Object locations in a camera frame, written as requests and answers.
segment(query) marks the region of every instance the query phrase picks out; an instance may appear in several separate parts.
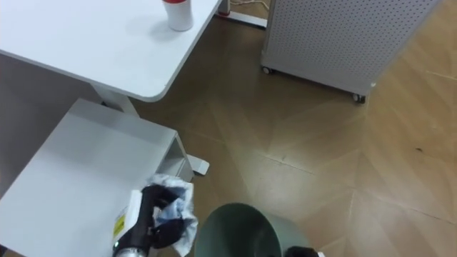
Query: white perforated cabinet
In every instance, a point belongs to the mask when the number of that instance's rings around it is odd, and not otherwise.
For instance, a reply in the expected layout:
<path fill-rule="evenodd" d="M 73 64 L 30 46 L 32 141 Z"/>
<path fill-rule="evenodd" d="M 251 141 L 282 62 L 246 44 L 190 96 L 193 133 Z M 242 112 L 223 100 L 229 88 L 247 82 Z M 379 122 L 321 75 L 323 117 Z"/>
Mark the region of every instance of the white perforated cabinet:
<path fill-rule="evenodd" d="M 273 0 L 261 64 L 366 96 L 439 0 Z"/>

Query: dark green trash can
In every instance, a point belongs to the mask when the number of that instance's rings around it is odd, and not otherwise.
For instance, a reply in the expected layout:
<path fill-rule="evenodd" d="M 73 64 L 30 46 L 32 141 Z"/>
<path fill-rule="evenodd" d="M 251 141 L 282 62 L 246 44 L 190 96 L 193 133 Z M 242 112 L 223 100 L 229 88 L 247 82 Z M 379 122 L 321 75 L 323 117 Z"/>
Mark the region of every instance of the dark green trash can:
<path fill-rule="evenodd" d="M 244 203 L 230 203 L 203 224 L 195 257 L 284 257 L 292 246 L 310 247 L 294 223 Z"/>

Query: red cup lid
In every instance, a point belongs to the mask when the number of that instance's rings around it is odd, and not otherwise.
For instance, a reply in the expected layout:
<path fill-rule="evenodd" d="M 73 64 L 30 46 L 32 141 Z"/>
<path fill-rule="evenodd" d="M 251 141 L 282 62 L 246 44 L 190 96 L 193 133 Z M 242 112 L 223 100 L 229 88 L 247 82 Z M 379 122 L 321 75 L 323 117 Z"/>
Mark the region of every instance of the red cup lid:
<path fill-rule="evenodd" d="M 169 3 L 169 4 L 180 4 L 182 2 L 189 1 L 189 0 L 162 0 L 162 1 Z"/>

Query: desk surface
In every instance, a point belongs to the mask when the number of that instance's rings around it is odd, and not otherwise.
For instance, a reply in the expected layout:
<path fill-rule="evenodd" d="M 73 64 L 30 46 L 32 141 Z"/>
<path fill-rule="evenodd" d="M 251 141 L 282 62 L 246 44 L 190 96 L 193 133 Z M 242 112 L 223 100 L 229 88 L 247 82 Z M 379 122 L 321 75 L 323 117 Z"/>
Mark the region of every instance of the desk surface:
<path fill-rule="evenodd" d="M 21 0 L 0 8 L 0 53 L 143 101 L 162 98 L 221 0 L 172 31 L 161 0 Z"/>
<path fill-rule="evenodd" d="M 114 222 L 176 131 L 78 100 L 0 201 L 0 244 L 29 257 L 111 257 Z"/>

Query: white wall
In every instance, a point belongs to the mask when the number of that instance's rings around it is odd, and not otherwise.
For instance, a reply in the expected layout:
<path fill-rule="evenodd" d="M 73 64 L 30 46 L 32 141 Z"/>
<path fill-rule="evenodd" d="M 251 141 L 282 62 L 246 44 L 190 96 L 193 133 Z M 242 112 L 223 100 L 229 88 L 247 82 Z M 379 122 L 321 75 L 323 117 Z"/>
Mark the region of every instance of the white wall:
<path fill-rule="evenodd" d="M 0 198 L 89 84 L 0 54 Z"/>

